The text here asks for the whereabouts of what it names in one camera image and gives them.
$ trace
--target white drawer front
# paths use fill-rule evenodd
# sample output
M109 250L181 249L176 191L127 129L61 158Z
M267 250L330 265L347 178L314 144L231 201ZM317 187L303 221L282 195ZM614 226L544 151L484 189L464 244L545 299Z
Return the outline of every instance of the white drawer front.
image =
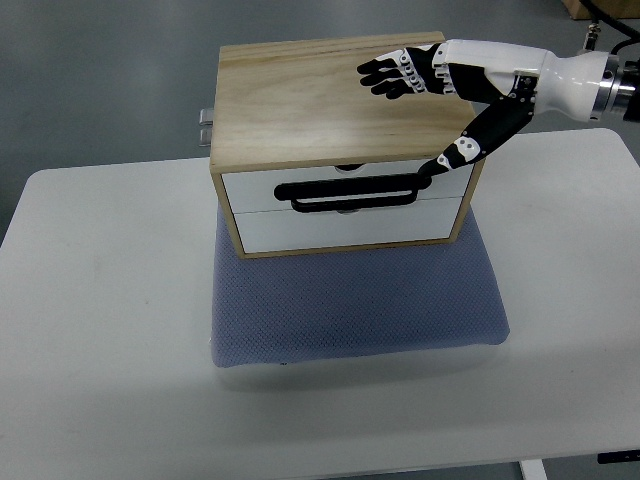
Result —
M294 210L234 215L246 253L447 238L462 198L338 212Z
M234 213L266 212L291 208L290 202L282 202L273 196L273 189L281 183L415 173L424 162L425 160L407 160L370 163L347 173L341 173L335 167L225 173L222 175L222 180ZM466 166L445 175L433 177L431 186L420 191L418 199L462 197L472 170L472 166Z

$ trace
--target blue mesh cushion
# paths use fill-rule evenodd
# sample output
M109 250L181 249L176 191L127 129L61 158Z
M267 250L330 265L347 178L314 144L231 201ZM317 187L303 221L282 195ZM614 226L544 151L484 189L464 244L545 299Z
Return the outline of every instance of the blue mesh cushion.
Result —
M471 211L453 244L251 260L236 256L218 212L219 367L496 345L508 334Z

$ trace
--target concrete floor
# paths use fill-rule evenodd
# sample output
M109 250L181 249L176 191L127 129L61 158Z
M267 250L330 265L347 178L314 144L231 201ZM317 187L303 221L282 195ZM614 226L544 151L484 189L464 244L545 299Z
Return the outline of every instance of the concrete floor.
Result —
M206 156L197 116L213 105L222 45L439 30L570 56L586 26L560 0L3 0L0 241L38 170ZM622 39L603 30L599 49ZM636 60L640 49L623 53ZM585 125L550 113L525 132L593 126L617 131L640 158L640 126L619 118ZM545 465L551 480L640 478L640 464L599 466L595 456ZM521 476L505 464L362 478Z

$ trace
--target black drawer handle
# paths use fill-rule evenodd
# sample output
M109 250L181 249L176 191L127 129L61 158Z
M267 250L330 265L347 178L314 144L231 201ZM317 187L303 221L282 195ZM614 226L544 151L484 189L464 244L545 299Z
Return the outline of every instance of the black drawer handle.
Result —
M309 182L283 183L273 194L278 200L290 201L291 207L302 213L333 210L358 210L361 208L409 205L416 201L418 192L431 185L431 177L417 173L380 175L377 177L342 178ZM304 201L309 199L378 195L365 198Z

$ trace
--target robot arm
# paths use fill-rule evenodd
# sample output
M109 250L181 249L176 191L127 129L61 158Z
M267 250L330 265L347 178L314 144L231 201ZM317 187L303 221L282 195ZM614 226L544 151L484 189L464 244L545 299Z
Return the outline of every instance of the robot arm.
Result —
M617 57L605 52L558 58L538 48L470 40L407 47L358 67L365 75L360 83L391 100L429 92L489 104L441 155L423 165L423 177L482 160L534 114L558 110L580 121L598 119L616 70Z

